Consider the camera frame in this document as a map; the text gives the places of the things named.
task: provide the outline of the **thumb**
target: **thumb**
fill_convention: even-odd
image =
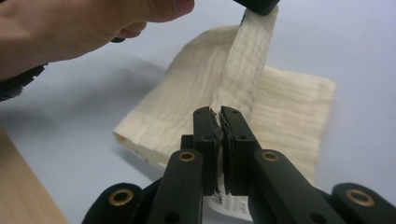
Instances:
[[[194,8],[194,0],[141,0],[141,13],[145,21],[172,21]]]

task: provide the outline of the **cream towel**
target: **cream towel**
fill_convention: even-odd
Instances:
[[[263,148],[284,153],[314,183],[334,84],[264,68],[276,14],[277,8],[265,17],[247,11],[240,26],[193,39],[163,81],[115,129],[117,139],[142,160],[164,168],[179,150],[181,135],[192,134],[192,112],[208,105],[219,112],[227,105],[242,112]],[[227,207],[233,199],[222,200],[220,206]],[[238,212],[228,215],[240,217]],[[246,211],[241,213],[248,219]]]

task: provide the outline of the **wooden board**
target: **wooden board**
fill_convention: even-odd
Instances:
[[[67,223],[0,127],[0,224]]]

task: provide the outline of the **human hand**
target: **human hand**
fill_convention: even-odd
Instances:
[[[193,6],[193,0],[7,0],[0,3],[0,61],[12,63],[18,56],[26,71],[77,58],[116,36],[138,36],[148,21],[183,16]]]

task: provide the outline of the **table surface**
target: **table surface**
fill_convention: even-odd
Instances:
[[[337,84],[321,144],[318,186],[354,182],[396,204],[396,2],[283,1],[267,64]],[[201,32],[240,22],[231,0],[198,0],[188,16],[141,36],[51,63],[22,96],[0,104],[0,125],[70,223],[107,187],[146,187],[163,172],[119,145],[112,130]],[[204,206],[204,223],[248,223]]]

